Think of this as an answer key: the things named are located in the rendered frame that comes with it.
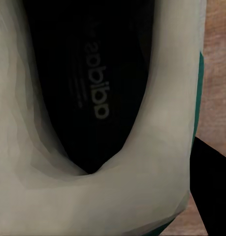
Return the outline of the gym shoe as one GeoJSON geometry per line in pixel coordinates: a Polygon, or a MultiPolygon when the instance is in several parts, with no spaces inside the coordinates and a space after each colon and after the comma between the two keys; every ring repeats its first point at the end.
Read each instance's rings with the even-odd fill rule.
{"type": "Polygon", "coordinates": [[[158,236],[190,198],[207,0],[0,0],[0,236],[158,236]]]}

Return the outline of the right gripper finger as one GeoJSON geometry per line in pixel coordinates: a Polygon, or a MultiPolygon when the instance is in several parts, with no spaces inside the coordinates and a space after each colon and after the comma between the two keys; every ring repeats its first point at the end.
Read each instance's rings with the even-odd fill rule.
{"type": "Polygon", "coordinates": [[[226,157],[194,138],[190,191],[209,236],[226,236],[226,157]]]}

